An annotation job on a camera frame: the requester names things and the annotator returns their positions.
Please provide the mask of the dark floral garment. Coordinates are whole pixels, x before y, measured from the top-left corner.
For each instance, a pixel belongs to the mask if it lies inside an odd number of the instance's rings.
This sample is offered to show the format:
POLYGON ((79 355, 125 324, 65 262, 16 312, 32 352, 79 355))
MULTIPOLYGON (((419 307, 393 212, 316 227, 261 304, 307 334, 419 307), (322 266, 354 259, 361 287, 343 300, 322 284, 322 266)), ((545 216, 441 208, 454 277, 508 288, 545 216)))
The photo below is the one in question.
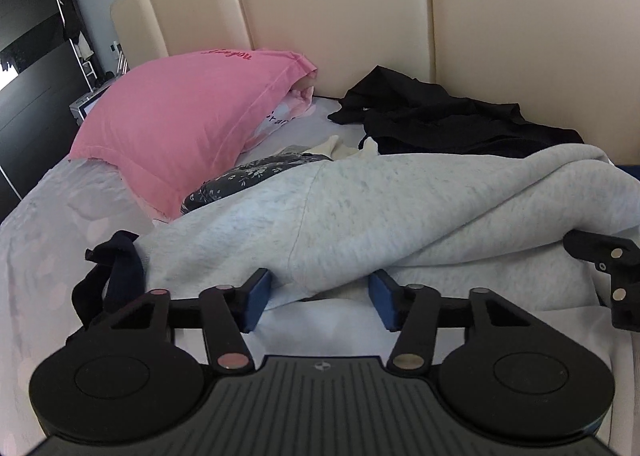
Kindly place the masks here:
POLYGON ((230 197, 282 172, 304 164, 329 159, 329 156, 322 155, 322 153, 318 155, 318 153, 288 148, 282 153, 237 165, 224 174, 209 179, 200 188, 186 196, 181 204, 181 214, 185 215, 215 201, 230 197))

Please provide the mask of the bedside table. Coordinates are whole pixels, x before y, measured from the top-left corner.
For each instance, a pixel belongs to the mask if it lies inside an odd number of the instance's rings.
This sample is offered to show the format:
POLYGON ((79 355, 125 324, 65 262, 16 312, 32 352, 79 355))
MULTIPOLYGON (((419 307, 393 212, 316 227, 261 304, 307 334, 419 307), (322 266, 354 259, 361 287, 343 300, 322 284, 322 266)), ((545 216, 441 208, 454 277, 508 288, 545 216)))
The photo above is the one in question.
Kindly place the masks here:
POLYGON ((100 87, 90 90, 85 95, 80 96, 70 104, 70 113, 78 125, 84 123, 89 112, 106 91, 116 82, 116 78, 110 78, 100 87))

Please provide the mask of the white garment pile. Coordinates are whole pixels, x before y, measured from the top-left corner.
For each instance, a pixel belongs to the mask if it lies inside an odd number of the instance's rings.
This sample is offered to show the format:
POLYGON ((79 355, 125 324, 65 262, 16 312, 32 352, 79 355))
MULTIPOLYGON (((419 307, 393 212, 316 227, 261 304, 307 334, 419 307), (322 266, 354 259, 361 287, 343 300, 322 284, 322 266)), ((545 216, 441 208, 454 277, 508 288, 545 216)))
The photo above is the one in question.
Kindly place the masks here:
POLYGON ((325 142, 306 149, 303 155, 320 156, 331 161, 340 161, 350 157, 373 158, 378 156, 378 144, 366 137, 361 146, 346 145, 340 136, 332 135, 325 142))

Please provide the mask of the black garment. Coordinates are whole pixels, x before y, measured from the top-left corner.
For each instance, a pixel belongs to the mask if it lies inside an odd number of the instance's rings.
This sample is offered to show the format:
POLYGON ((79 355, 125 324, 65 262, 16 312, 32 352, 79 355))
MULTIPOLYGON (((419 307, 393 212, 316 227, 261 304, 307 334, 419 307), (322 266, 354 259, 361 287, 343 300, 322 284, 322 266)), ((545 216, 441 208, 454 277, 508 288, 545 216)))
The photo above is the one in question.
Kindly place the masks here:
POLYGON ((440 85, 381 66, 347 91, 329 119, 360 124, 382 155, 449 153, 523 159, 549 147, 580 144, 571 129, 527 121, 518 104, 454 97, 440 85))

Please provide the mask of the black wardrobe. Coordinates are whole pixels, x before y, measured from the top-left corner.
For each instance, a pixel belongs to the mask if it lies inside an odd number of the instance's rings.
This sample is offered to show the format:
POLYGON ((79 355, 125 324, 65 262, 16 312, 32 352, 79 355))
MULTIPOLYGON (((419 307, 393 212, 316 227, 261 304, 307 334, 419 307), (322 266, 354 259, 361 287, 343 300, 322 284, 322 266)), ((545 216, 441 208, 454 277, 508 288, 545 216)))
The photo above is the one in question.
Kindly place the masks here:
POLYGON ((88 90, 56 0, 1 0, 1 216, 70 151, 88 90))

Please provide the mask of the cream padded headboard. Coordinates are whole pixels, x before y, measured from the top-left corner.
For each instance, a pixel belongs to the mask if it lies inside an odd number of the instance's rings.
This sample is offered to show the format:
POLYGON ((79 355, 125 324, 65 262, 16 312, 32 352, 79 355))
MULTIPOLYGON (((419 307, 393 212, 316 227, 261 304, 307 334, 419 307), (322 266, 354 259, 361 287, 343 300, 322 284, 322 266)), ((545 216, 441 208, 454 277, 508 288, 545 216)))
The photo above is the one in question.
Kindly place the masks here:
POLYGON ((111 17, 131 66, 294 50, 334 98, 383 66, 639 160, 639 0, 115 0, 111 17))

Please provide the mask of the light grey sweatshirt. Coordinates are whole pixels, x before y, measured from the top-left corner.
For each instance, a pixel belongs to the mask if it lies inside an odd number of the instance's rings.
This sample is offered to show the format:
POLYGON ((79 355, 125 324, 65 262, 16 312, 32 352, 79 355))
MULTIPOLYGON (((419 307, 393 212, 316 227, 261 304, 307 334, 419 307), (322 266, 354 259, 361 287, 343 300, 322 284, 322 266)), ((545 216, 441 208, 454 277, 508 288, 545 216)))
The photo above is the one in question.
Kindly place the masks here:
POLYGON ((573 229, 639 224, 639 184, 602 151, 522 160, 356 155, 301 165, 158 227, 136 243, 149 288, 192 298, 276 276, 272 306, 349 295, 384 269, 461 297, 486 287, 531 311, 593 305, 599 284, 563 249, 573 229))

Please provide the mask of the pink pillow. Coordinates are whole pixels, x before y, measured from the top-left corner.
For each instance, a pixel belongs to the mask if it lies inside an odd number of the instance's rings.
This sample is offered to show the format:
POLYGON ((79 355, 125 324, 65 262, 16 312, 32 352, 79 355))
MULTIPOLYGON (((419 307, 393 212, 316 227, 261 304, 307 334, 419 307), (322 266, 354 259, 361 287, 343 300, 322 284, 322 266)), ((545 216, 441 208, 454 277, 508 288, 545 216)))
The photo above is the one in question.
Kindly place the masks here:
POLYGON ((119 169, 132 192, 173 220, 202 182, 229 170, 259 125, 316 66, 297 52, 211 49, 151 60, 98 100, 73 159, 119 169))

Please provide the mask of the polka dot bed cover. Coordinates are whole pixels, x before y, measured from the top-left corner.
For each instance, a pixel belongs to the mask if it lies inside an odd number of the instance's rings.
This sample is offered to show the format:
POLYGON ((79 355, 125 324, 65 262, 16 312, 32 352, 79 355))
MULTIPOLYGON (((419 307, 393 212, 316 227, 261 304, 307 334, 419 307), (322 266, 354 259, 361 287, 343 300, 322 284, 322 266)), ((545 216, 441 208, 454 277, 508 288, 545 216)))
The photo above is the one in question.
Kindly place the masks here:
MULTIPOLYGON (((317 146, 330 136, 355 146, 356 135, 297 124, 257 149, 264 157, 287 145, 317 146)), ((143 238, 156 223, 134 199, 119 171, 101 161, 65 159, 50 170, 1 225, 1 449, 16 455, 38 443, 41 431, 27 397, 35 367, 60 348, 79 325, 70 303, 73 286, 89 272, 87 249, 126 229, 143 238)), ((639 450, 639 338, 615 329, 608 277, 589 264, 597 280, 593 305, 527 311, 597 353, 612 369, 616 395, 600 437, 613 450, 639 450)), ((267 354, 386 355, 394 342, 374 312, 363 279, 352 294, 317 295, 282 306, 270 301, 247 339, 255 358, 267 354)))

